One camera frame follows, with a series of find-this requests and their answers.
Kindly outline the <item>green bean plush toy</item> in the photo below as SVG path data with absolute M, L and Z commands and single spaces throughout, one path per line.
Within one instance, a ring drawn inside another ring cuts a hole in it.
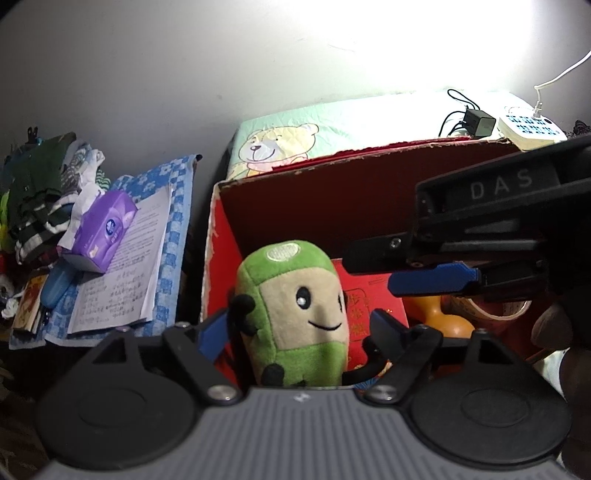
M 320 247 L 290 240 L 249 254 L 236 272 L 235 306 L 257 385 L 342 385 L 349 361 L 346 302 Z

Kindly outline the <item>orange gourd ornament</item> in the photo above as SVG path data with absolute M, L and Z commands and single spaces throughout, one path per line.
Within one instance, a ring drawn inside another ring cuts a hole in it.
M 475 327 L 465 318 L 446 314 L 441 296 L 404 297 L 408 318 L 439 330 L 446 338 L 470 338 Z

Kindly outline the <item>red envelope in box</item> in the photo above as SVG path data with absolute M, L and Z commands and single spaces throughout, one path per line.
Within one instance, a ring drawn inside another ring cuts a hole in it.
M 352 275 L 342 267 L 341 259 L 332 260 L 346 296 L 349 321 L 348 370 L 361 368 L 367 361 L 363 339 L 370 335 L 370 314 L 383 309 L 405 327 L 409 326 L 403 301 L 388 289 L 389 274 Z

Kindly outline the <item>white power strip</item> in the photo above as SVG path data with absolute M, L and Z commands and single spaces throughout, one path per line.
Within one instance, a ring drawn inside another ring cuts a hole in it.
M 521 151 L 531 151 L 567 140 L 566 134 L 549 118 L 527 111 L 509 110 L 497 121 L 500 134 Z

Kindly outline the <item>handwritten notebook left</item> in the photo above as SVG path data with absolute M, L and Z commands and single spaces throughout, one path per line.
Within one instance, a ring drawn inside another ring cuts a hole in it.
M 85 272 L 69 321 L 69 335 L 149 318 L 170 203 L 168 186 L 135 203 L 136 215 L 106 272 Z

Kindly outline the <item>black power adapter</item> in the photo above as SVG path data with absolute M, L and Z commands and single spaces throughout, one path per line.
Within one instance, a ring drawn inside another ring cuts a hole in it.
M 475 139 L 489 137 L 496 125 L 496 118 L 479 109 L 467 109 L 463 126 L 468 135 Z

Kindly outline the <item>red cardboard box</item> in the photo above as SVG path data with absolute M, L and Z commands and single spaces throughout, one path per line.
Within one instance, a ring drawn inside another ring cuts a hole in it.
M 522 152 L 502 141 L 403 144 L 217 185 L 208 227 L 205 311 L 228 305 L 238 266 L 253 251 L 305 240 L 342 260 L 360 241 L 411 230 L 418 184 L 517 153 Z M 575 349 L 588 349 L 590 307 L 580 321 L 566 316 L 561 334 Z

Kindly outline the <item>purple tissue pack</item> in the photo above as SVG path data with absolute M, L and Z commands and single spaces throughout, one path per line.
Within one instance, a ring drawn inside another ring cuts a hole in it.
M 103 193 L 95 184 L 86 185 L 58 243 L 62 257 L 76 270 L 104 274 L 136 212 L 134 201 L 124 191 Z

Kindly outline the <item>blue checkered cloth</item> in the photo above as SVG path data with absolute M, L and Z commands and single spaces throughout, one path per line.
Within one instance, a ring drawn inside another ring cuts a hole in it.
M 40 332 L 13 334 L 9 348 L 93 347 L 117 327 L 149 337 L 172 326 L 199 159 L 192 154 L 115 180 L 112 188 L 125 192 L 137 213 L 107 271 L 72 281 Z

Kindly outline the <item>bear print bed sheet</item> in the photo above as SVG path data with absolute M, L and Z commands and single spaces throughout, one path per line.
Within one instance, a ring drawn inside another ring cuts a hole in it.
M 467 109 L 496 118 L 486 140 L 505 138 L 497 121 L 509 110 L 542 115 L 510 93 L 427 90 L 360 97 L 295 108 L 246 120 L 229 146 L 229 180 L 273 172 L 298 162 L 401 142 L 466 136 Z

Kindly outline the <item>striped clothes pile left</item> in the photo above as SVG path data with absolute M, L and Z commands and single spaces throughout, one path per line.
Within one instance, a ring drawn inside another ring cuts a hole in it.
M 27 141 L 11 148 L 1 171 L 1 232 L 17 264 L 51 262 L 83 188 L 110 187 L 104 161 L 102 151 L 73 132 L 43 139 L 36 127 L 27 129 Z

